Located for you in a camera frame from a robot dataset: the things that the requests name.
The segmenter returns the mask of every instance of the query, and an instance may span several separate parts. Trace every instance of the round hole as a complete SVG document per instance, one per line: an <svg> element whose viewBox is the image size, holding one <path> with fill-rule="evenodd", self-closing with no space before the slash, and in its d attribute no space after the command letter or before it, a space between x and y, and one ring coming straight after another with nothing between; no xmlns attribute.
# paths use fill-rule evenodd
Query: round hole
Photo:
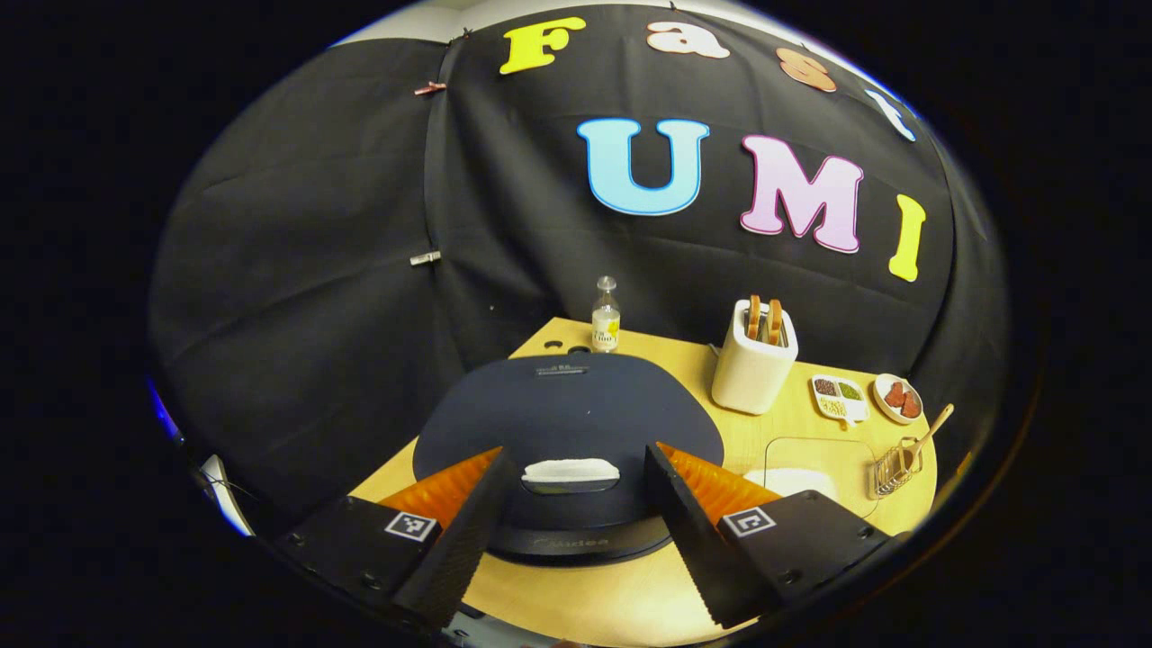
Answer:
<svg viewBox="0 0 1152 648"><path fill-rule="evenodd" d="M369 589L380 589L380 581L376 579L372 574L364 572L361 574L361 585Z"/></svg>

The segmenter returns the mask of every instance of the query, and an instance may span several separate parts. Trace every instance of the blue light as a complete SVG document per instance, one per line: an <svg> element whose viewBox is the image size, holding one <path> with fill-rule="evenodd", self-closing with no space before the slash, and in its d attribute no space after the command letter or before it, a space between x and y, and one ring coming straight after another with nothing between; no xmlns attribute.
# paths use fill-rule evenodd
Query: blue light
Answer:
<svg viewBox="0 0 1152 648"><path fill-rule="evenodd" d="M147 389L152 392L152 405L156 407L156 417L160 420L166 432L168 432L168 438L175 443L183 443L184 436L180 434L180 428L176 427L172 421L172 416L168 415L168 409L164 406L164 401L160 400L160 394L156 391L156 385L152 379L147 379Z"/></svg>

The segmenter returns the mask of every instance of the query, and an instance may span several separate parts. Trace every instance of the vacuum top cover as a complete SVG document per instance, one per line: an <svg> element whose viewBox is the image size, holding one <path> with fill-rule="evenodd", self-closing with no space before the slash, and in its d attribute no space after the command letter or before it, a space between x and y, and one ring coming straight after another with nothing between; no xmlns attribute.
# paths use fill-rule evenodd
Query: vacuum top cover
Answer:
<svg viewBox="0 0 1152 648"><path fill-rule="evenodd" d="M644 447L657 440L723 462L707 412L652 362L616 354L520 357L480 367L449 390L420 434L412 468L424 479L498 445L521 475L545 461L600 459L619 469L617 482L551 495L522 482L500 522L506 533L598 529L655 515L643 473Z"/></svg>

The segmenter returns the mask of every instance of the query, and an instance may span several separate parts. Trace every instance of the bottle label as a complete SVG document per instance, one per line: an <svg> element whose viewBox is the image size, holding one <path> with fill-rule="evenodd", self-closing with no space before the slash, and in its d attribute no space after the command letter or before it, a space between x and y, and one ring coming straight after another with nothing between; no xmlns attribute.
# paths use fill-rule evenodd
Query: bottle label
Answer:
<svg viewBox="0 0 1152 648"><path fill-rule="evenodd" d="M620 344L620 318L592 318L592 346L597 351L613 351Z"/></svg>

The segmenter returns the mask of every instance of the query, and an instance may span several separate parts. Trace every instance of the black fabric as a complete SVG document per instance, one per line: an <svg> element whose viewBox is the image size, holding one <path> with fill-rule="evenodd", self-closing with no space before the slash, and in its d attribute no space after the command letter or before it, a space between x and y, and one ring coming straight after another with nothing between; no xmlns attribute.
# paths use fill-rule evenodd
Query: black fabric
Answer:
<svg viewBox="0 0 1152 648"><path fill-rule="evenodd" d="M588 27L553 63L499 74L508 29L570 15ZM650 47L646 25L667 20L708 29L732 55ZM600 274L619 281L626 330L696 342L722 340L735 300L778 297L799 360L911 372L930 413L950 401L964 429L983 425L998 383L968 382L1001 369L983 356L1003 344L1002 285L975 189L914 115L901 110L915 143L852 74L805 52L838 84L818 91L782 74L776 47L799 50L719 18L594 6L447 47L326 51L221 135L172 211L150 334L182 427L300 515L410 440L464 371L506 357L551 317L588 319ZM415 97L430 80L448 89ZM647 187L669 174L657 122L706 123L696 201L658 218L597 202L576 128L598 118L641 123L632 171ZM864 169L859 251L788 225L774 236L741 227L755 172L741 140L753 134L788 142L810 179L828 156ZM927 212L915 282L888 271L897 194ZM442 258L409 265L431 249ZM993 319L963 323L972 312ZM941 437L941 469L973 438Z"/></svg>
<svg viewBox="0 0 1152 648"><path fill-rule="evenodd" d="M328 50L205 155L167 225L150 330L190 435L289 515L411 439L462 375L427 251L442 44Z"/></svg>

